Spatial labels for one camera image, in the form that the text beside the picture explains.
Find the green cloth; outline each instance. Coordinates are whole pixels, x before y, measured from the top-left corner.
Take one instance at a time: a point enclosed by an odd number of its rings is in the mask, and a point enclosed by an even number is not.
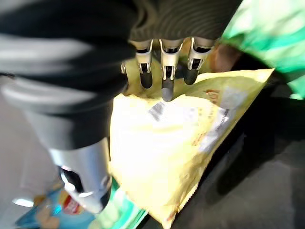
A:
[[[284,73],[292,98],[305,98],[304,0],[244,0],[222,42]]]

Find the robotic hand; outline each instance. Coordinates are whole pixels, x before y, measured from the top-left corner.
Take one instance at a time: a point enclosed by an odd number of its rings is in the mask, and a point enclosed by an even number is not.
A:
[[[110,197],[112,100],[128,83],[121,63],[136,56],[149,88],[152,39],[159,39],[163,98],[172,100],[183,39],[192,37],[184,80],[193,84],[240,2],[0,0],[0,71],[16,75],[2,92],[23,110],[84,208],[99,213]]]

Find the plastic bag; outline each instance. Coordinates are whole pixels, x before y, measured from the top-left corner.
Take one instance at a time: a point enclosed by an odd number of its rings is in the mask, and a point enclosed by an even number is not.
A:
[[[304,0],[244,0],[222,42],[284,73],[292,98],[305,98]]]
[[[29,229],[134,229],[146,214],[126,197],[113,179],[110,201],[97,216],[84,210],[63,188],[59,188],[48,193],[41,204],[17,220],[16,226]]]
[[[137,206],[164,228],[197,188],[213,152],[258,95],[272,69],[200,74],[194,85],[175,81],[176,99],[161,98],[161,71],[140,85],[135,60],[126,63],[130,87],[114,99],[111,171]]]

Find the barcode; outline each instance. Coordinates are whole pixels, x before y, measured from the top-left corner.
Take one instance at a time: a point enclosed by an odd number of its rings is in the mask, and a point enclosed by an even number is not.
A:
[[[163,102],[158,102],[155,106],[153,106],[148,113],[150,113],[156,121],[160,120],[160,116],[164,111],[165,104]]]

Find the silver metal joint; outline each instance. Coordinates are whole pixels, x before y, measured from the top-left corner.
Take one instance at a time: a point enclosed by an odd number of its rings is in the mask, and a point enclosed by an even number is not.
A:
[[[125,64],[125,62],[123,62],[121,64],[121,72],[122,72],[122,74],[126,74],[126,64]]]
[[[159,42],[161,47],[162,78],[166,80],[169,77],[174,80],[183,39],[174,41],[159,39]]]
[[[137,49],[135,58],[138,62],[140,73],[150,73],[152,64],[152,40],[143,42],[130,41]]]
[[[49,149],[49,152],[59,167],[65,190],[86,210],[101,212],[112,184],[107,138],[80,149]]]
[[[192,37],[192,43],[187,60],[187,68],[189,70],[199,70],[201,68],[207,55],[211,52],[213,43],[214,42],[212,40]]]

